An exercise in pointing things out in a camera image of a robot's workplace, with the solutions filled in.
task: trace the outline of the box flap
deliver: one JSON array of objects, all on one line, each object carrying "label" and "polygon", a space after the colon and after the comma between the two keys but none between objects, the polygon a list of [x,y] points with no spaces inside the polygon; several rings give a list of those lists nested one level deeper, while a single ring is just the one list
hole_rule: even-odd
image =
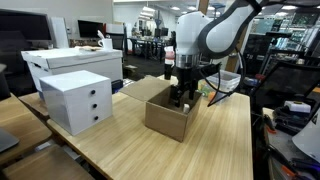
[{"label": "box flap", "polygon": [[168,81],[153,76],[146,76],[144,79],[122,88],[120,92],[140,101],[148,101],[169,86],[170,83]]}]

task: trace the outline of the box lid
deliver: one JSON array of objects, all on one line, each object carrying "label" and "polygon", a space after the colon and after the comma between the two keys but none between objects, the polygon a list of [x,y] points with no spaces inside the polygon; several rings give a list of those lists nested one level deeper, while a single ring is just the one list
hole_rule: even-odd
[{"label": "box lid", "polygon": [[23,59],[42,67],[54,69],[122,57],[122,51],[84,51],[77,48],[22,51]]},{"label": "box lid", "polygon": [[120,92],[140,101],[148,101],[169,86],[170,83],[168,81],[146,76],[144,79],[122,88]]},{"label": "box lid", "polygon": [[40,78],[40,81],[60,91],[68,91],[107,80],[109,78],[85,70]]}]

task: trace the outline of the ceiling light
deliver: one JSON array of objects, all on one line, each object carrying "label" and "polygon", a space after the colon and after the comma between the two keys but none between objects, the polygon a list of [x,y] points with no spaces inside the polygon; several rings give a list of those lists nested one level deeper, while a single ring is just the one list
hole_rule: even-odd
[{"label": "ceiling light", "polygon": [[141,12],[140,15],[153,17],[153,14],[146,12]]},{"label": "ceiling light", "polygon": [[142,10],[143,10],[143,11],[149,11],[149,12],[154,12],[154,11],[155,11],[154,9],[149,8],[149,7],[147,7],[147,6],[144,6]]},{"label": "ceiling light", "polygon": [[197,10],[197,8],[196,8],[196,7],[194,7],[194,6],[189,6],[189,7],[188,7],[188,9],[189,9],[189,10],[191,10],[191,11],[195,11],[195,10]]},{"label": "ceiling light", "polygon": [[278,16],[285,16],[285,15],[287,15],[288,13],[286,13],[286,12],[278,12],[276,15],[278,15]]},{"label": "ceiling light", "polygon": [[212,6],[209,6],[208,7],[208,10],[210,10],[210,11],[213,11],[213,10],[215,10],[216,8],[214,8],[214,7],[212,7]]},{"label": "ceiling light", "polygon": [[292,10],[292,9],[297,9],[297,7],[295,7],[295,6],[283,6],[282,9]]},{"label": "ceiling light", "polygon": [[176,7],[176,6],[171,7],[171,9],[172,9],[172,10],[175,10],[175,11],[179,11],[179,10],[180,10],[180,8],[178,8],[178,7]]}]

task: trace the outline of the laptop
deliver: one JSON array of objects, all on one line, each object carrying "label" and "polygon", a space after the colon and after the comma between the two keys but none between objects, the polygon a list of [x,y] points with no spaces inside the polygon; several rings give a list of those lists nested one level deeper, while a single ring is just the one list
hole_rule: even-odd
[{"label": "laptop", "polygon": [[0,153],[17,145],[18,143],[19,139],[0,128]]}]

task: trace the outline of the white drawer cabinet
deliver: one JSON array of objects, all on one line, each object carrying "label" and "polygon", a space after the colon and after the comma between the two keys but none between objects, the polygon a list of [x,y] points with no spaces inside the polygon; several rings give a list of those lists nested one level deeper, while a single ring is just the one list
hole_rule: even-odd
[{"label": "white drawer cabinet", "polygon": [[40,84],[51,119],[72,135],[112,115],[109,78],[77,71],[41,78]]}]

